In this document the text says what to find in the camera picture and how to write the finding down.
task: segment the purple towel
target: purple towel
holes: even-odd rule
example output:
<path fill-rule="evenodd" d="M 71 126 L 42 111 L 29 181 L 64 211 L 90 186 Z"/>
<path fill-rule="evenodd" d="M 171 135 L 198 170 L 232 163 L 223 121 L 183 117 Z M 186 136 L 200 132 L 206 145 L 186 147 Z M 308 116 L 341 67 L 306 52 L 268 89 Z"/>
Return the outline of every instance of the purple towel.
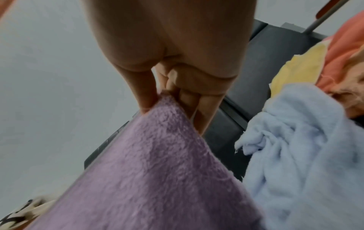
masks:
<path fill-rule="evenodd" d="M 248 230 L 260 220 L 242 185 L 163 96 L 27 230 Z"/>

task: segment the crumpled blue cloth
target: crumpled blue cloth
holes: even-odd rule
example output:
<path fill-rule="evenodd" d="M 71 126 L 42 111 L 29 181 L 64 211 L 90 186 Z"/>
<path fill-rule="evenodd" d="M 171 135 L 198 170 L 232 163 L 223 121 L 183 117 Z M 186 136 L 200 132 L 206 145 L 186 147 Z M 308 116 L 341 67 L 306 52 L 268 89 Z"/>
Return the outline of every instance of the crumpled blue cloth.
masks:
<path fill-rule="evenodd" d="M 364 227 L 364 129 L 310 84 L 290 84 L 235 143 L 267 229 Z"/>

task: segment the skin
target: skin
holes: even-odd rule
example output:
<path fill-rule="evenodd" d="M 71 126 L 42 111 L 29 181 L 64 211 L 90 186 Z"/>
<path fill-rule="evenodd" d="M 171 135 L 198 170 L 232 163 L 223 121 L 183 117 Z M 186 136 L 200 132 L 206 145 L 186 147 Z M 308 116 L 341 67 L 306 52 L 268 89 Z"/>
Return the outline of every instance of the skin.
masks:
<path fill-rule="evenodd" d="M 238 76 L 256 0 L 82 0 L 106 58 L 142 113 L 173 95 L 203 134 Z"/>

